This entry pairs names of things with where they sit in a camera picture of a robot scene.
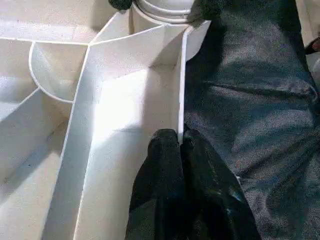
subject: white plastic divider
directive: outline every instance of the white plastic divider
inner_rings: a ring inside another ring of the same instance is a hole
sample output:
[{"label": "white plastic divider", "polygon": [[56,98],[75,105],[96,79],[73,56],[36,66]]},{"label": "white plastic divider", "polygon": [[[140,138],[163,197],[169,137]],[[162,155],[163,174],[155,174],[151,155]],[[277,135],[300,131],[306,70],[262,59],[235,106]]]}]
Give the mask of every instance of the white plastic divider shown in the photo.
[{"label": "white plastic divider", "polygon": [[0,180],[7,179],[66,119],[40,89],[0,121]]},{"label": "white plastic divider", "polygon": [[125,238],[132,186],[152,134],[171,128],[182,141],[187,48],[189,56],[197,53],[202,41],[196,36],[203,40],[208,24],[184,34],[183,26],[163,25],[91,47],[83,76],[97,66],[89,76],[102,89],[75,240]]},{"label": "white plastic divider", "polygon": [[31,42],[0,39],[0,121],[9,115],[37,86],[29,73]]}]

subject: black glove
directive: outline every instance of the black glove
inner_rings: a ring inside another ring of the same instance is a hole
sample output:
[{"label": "black glove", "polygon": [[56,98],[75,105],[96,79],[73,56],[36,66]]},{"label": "black glove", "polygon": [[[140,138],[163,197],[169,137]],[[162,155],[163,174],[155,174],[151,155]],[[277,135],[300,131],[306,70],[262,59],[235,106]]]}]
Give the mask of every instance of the black glove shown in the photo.
[{"label": "black glove", "polygon": [[157,131],[135,179],[126,240],[259,240],[237,178],[209,142]]},{"label": "black glove", "polygon": [[109,0],[112,7],[118,10],[127,10],[131,7],[133,0]]}]

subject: black fabric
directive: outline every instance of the black fabric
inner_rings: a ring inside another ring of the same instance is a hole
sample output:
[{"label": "black fabric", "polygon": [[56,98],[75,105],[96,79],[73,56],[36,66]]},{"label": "black fabric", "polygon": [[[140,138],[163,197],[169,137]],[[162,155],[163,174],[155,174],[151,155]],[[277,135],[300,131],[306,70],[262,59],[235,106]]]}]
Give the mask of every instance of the black fabric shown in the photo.
[{"label": "black fabric", "polygon": [[126,240],[259,240],[237,178],[211,144],[157,131],[135,179]]},{"label": "black fabric", "polygon": [[203,0],[185,122],[240,177],[263,239],[320,239],[319,96],[294,0]]}]

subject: plastic compartment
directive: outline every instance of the plastic compartment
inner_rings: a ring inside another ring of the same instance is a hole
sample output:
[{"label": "plastic compartment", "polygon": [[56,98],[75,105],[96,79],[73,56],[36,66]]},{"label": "plastic compartment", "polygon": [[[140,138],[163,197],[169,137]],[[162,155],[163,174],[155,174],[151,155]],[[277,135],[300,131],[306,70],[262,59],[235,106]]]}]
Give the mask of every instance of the plastic compartment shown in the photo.
[{"label": "plastic compartment", "polygon": [[0,76],[14,79],[0,99],[15,104],[0,119],[1,238],[123,238],[151,135],[182,138],[185,62],[209,22],[105,0],[0,3]]},{"label": "plastic compartment", "polygon": [[0,121],[37,86],[28,69],[29,41],[0,39]]},{"label": "plastic compartment", "polygon": [[306,56],[310,73],[315,85],[320,89],[320,52],[315,52]]}]

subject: curved plastic panel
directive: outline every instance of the curved plastic panel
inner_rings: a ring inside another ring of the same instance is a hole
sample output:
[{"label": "curved plastic panel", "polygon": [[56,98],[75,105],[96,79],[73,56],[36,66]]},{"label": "curved plastic panel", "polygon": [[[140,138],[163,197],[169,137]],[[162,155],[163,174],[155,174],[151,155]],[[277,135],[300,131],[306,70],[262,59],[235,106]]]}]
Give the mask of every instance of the curved plastic panel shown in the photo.
[{"label": "curved plastic panel", "polygon": [[108,0],[0,0],[0,37],[89,43],[113,16]]},{"label": "curved plastic panel", "polygon": [[33,80],[50,97],[72,103],[86,50],[86,45],[33,43],[29,57]]}]

